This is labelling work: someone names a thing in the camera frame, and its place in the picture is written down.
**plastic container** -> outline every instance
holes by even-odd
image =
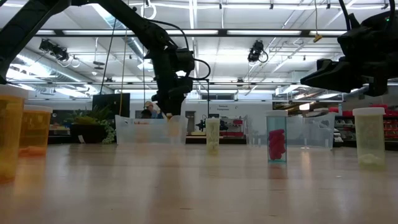
[[[13,181],[27,90],[0,85],[0,184]]]
[[[209,154],[218,154],[220,149],[220,119],[206,119],[206,148]]]
[[[266,111],[268,161],[287,161],[286,110]]]
[[[116,115],[116,138],[119,145],[161,143],[185,144],[188,119],[132,119]]]
[[[333,148],[334,113],[312,118],[289,117],[286,122],[289,146],[316,149]]]
[[[25,105],[22,116],[19,156],[45,156],[52,108]]]
[[[361,167],[384,168],[384,108],[354,109],[356,150]]]

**translucent plastic bottle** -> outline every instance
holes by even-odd
[[[209,154],[218,154],[220,149],[220,119],[206,119],[206,148]]]
[[[286,110],[266,111],[268,161],[287,161]]]
[[[386,165],[384,154],[384,108],[354,109],[356,150],[361,167],[380,169]]]
[[[15,178],[24,100],[28,94],[21,88],[0,85],[0,184]]]
[[[52,108],[25,105],[22,116],[19,156],[45,156]]]

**wooden table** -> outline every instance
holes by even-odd
[[[397,223],[398,153],[387,170],[360,170],[353,148],[265,149],[50,146],[0,185],[0,223]]]

